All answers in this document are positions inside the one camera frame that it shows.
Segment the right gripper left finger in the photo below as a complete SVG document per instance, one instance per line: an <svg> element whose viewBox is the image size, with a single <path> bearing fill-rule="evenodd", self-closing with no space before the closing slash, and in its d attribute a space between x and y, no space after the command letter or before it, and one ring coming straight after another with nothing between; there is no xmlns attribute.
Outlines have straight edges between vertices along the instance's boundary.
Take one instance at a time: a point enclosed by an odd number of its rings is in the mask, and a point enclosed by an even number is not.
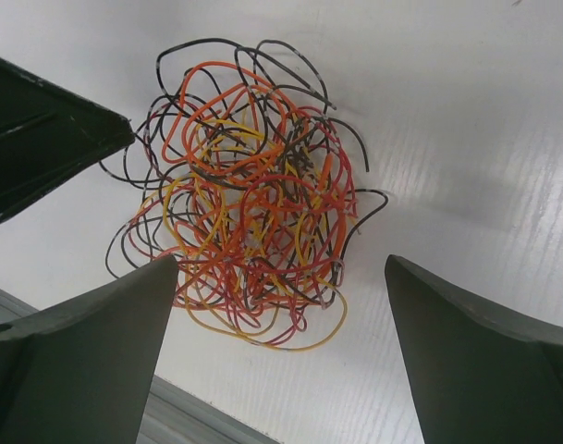
<svg viewBox="0 0 563 444"><path fill-rule="evenodd" d="M0 443L134 443L177 285L164 256L0 324Z"/></svg>

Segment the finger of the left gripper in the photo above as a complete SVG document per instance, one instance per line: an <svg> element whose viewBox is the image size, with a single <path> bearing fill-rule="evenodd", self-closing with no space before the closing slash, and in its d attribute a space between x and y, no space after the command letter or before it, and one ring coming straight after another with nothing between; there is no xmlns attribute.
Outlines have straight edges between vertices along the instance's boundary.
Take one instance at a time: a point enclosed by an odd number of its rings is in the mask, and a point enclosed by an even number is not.
<svg viewBox="0 0 563 444"><path fill-rule="evenodd" d="M125 117L0 57L0 224L133 141Z"/></svg>

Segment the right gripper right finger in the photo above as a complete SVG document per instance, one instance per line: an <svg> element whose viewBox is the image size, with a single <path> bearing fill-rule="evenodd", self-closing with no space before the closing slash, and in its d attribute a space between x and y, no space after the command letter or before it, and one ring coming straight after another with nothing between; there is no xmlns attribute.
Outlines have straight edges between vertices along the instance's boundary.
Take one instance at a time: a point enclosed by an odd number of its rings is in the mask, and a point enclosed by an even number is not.
<svg viewBox="0 0 563 444"><path fill-rule="evenodd" d="M386 286L427 443L563 443L563 327L391 254Z"/></svg>

